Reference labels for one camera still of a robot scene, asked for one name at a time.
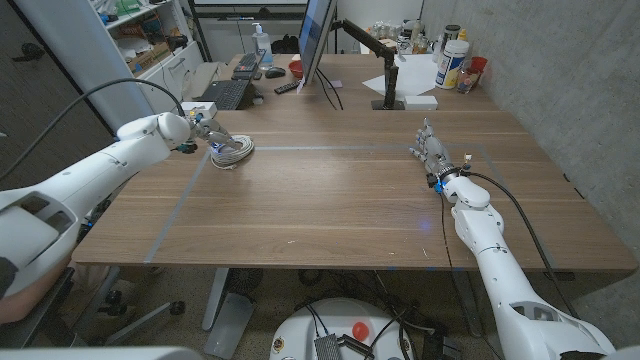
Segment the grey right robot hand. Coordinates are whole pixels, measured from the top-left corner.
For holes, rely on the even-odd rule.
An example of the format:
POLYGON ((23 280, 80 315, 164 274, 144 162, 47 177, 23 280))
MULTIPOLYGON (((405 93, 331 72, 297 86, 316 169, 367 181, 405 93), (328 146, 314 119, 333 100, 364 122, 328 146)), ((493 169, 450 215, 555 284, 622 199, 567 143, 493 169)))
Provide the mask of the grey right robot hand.
POLYGON ((459 176, 459 168, 453 164, 448 150, 435 136, 428 117, 424 118, 424 126, 417 131, 416 146, 410 147, 409 152, 424 163, 431 188, 443 190, 449 181, 459 176))

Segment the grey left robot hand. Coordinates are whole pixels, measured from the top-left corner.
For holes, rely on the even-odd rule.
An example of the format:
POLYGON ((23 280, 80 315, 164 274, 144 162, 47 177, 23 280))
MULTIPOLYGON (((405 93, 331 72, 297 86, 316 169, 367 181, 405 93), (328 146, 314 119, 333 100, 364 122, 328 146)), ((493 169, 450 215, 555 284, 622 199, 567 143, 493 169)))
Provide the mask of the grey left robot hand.
POLYGON ((235 150, 242 148, 242 144, 232 139, 229 132, 213 118, 201 118, 190 121, 190 140, 202 139, 208 144, 216 143, 231 147, 235 150))

